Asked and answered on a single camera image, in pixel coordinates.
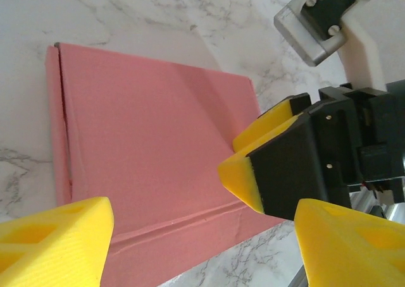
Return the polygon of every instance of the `pink cardboard box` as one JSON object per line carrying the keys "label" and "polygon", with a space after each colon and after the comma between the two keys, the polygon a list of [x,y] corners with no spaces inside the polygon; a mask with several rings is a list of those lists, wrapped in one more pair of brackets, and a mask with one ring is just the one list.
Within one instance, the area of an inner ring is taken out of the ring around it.
{"label": "pink cardboard box", "polygon": [[281,221],[216,170],[259,115],[248,78],[68,44],[46,70],[58,203],[113,206],[102,286],[156,286]]}

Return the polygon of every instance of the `screw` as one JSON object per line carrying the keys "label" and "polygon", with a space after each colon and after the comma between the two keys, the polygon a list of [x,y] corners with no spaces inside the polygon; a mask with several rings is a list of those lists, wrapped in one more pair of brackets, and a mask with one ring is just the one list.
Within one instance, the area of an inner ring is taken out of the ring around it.
{"label": "screw", "polygon": [[306,0],[305,5],[306,5],[307,7],[313,7],[313,6],[316,5],[316,2],[317,2],[317,1],[318,1],[318,0]]}
{"label": "screw", "polygon": [[329,34],[330,36],[335,36],[335,35],[338,34],[339,32],[340,32],[340,27],[339,27],[338,25],[331,26],[331,27],[328,29],[328,34]]}

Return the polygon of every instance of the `yellow foam pad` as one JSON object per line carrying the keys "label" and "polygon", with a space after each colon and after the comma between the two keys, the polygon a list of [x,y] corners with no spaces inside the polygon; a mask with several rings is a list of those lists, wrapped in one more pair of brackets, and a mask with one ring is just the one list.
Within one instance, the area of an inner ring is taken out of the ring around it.
{"label": "yellow foam pad", "polygon": [[404,225],[309,198],[294,223],[311,287],[405,286]]}
{"label": "yellow foam pad", "polygon": [[113,225],[106,197],[0,224],[0,286],[100,286]]}
{"label": "yellow foam pad", "polygon": [[272,129],[275,129],[291,119],[291,117],[293,117],[293,115],[290,100],[286,99],[265,112],[238,135],[232,143],[234,151],[238,152],[242,150],[244,147],[266,135]]}
{"label": "yellow foam pad", "polygon": [[259,213],[264,213],[263,204],[250,158],[246,157],[246,155],[283,133],[297,118],[298,116],[294,116],[281,125],[278,125],[276,128],[268,131],[262,137],[246,145],[243,149],[240,149],[218,166],[218,173],[222,185],[246,205]]}

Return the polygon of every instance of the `white marble countertop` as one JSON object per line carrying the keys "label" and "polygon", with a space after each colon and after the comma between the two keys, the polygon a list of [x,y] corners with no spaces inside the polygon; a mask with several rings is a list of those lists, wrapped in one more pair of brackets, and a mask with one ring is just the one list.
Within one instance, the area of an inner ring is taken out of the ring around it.
{"label": "white marble countertop", "polygon": [[[55,206],[44,58],[55,42],[250,77],[264,111],[345,80],[334,56],[307,67],[273,26],[290,0],[0,0],[0,218]],[[285,222],[163,286],[287,286],[301,266]]]}

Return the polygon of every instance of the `white plastic part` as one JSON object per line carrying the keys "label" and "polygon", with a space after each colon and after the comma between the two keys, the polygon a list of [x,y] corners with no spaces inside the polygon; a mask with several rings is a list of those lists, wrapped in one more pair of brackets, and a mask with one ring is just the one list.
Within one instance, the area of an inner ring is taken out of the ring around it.
{"label": "white plastic part", "polygon": [[405,1],[368,1],[356,18],[378,46],[385,82],[405,80]]}
{"label": "white plastic part", "polygon": [[347,37],[347,42],[339,49],[339,56],[347,81],[352,84],[354,90],[372,87],[387,91],[377,44],[356,17],[357,11],[361,10],[365,3],[365,0],[359,0],[342,17],[342,31]]}

